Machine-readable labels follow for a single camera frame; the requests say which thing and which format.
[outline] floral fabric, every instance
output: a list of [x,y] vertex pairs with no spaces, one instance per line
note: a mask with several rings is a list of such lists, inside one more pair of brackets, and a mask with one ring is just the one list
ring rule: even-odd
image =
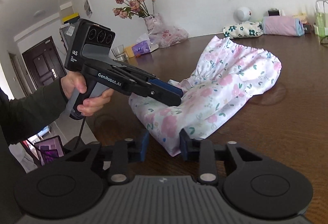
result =
[[175,156],[180,153],[181,129],[191,138],[207,138],[253,95],[270,89],[280,70],[280,61],[268,51],[215,36],[188,79],[169,81],[183,90],[180,106],[167,107],[135,94],[130,96],[129,105],[150,134]]
[[261,22],[243,22],[223,28],[225,37],[244,38],[259,37],[263,34]]

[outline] person's arm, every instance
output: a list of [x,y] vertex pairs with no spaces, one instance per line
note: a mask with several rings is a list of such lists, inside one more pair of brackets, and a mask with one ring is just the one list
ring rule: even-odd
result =
[[0,125],[7,143],[16,144],[37,134],[59,117],[66,103],[60,79],[22,99],[9,101],[2,92]]

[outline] purple tissue package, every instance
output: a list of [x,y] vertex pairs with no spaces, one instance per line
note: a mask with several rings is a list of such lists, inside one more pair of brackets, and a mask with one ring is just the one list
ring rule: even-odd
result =
[[134,45],[132,47],[132,51],[133,51],[135,56],[140,56],[140,55],[149,53],[150,49],[148,47],[147,41],[145,40],[145,41],[142,41],[142,42],[137,43],[136,45]]

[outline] wooden table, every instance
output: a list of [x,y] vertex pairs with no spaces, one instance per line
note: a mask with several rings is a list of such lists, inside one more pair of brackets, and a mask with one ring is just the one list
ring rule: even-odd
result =
[[[190,76],[213,35],[190,38],[184,43],[130,59],[130,63],[167,81]],[[300,38],[264,35],[236,39],[237,43],[264,48],[282,63],[275,86],[254,96],[209,138],[215,144],[237,141],[303,173],[312,183],[314,196],[307,211],[313,223],[328,223],[328,48],[314,35]],[[88,124],[104,145],[133,137],[143,125],[128,105],[128,97],[115,93],[110,104]],[[170,157],[150,139],[146,161],[132,164],[133,174],[197,174],[196,163]],[[220,175],[224,175],[218,162]]]

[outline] door handle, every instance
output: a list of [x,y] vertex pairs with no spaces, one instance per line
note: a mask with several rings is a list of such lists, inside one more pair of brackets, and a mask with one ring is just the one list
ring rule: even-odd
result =
[[56,74],[55,70],[52,68],[51,71],[52,71],[52,73],[53,73],[53,75],[54,75],[54,77],[56,79],[57,78],[57,74]]

